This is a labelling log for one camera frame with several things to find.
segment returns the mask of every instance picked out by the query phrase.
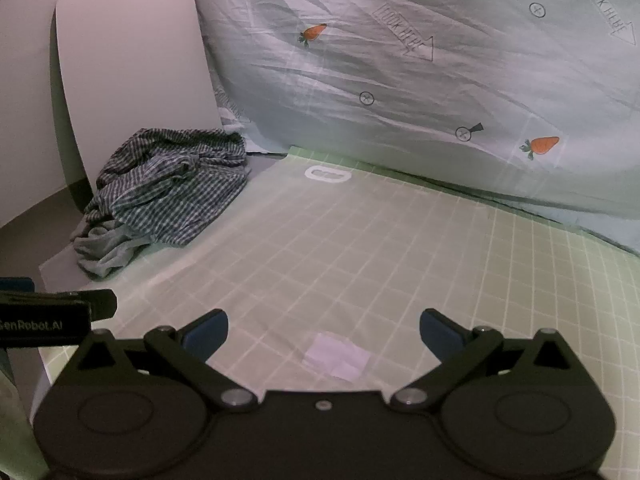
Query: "green cutting mat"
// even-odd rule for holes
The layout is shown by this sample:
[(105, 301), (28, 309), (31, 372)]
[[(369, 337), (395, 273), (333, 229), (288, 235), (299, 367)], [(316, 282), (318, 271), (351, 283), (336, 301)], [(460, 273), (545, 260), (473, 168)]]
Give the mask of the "green cutting mat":
[[(289, 153), (443, 190), (337, 155), (297, 147)], [(616, 415), (618, 430), (602, 472), (610, 479), (640, 480), (640, 259), (574, 228), (476, 200), (491, 206), (488, 249), (474, 315), (457, 321), (488, 324), (516, 338), (557, 328)]]

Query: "orange carrot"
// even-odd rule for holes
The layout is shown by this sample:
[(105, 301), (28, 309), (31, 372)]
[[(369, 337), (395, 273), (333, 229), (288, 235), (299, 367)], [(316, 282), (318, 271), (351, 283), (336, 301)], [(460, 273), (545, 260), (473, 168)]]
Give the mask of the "orange carrot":
[(320, 25), (314, 25), (313, 27), (309, 27), (304, 32), (300, 32), (300, 37), (298, 41), (300, 43), (304, 43), (305, 46), (309, 46), (309, 41), (313, 41), (315, 38), (320, 36), (320, 33), (326, 29), (326, 23), (320, 23)]
[(539, 137), (529, 142), (529, 139), (520, 147), (523, 152), (529, 152), (530, 160), (533, 154), (544, 155), (560, 141), (560, 137)]

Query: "wrinkled fabric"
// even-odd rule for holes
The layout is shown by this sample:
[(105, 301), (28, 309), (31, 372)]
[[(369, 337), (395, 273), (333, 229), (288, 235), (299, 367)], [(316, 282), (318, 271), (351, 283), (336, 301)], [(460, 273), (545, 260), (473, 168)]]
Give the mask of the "wrinkled fabric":
[(640, 0), (196, 5), (220, 88), (262, 136), (640, 239)]
[(78, 265), (98, 278), (125, 267), (141, 248), (151, 243), (149, 236), (137, 234), (117, 220), (90, 226), (82, 219), (71, 238)]
[(239, 134), (143, 129), (110, 157), (71, 239), (78, 264), (105, 277), (152, 242), (178, 247), (224, 211), (247, 181)]

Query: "plaid shirt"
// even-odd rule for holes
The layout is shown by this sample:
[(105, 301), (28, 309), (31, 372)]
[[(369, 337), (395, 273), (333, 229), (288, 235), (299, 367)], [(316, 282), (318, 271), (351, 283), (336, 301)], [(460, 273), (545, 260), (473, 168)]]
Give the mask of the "plaid shirt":
[(140, 130), (102, 168), (84, 219), (115, 218), (154, 242), (184, 246), (240, 193), (245, 158), (239, 134)]

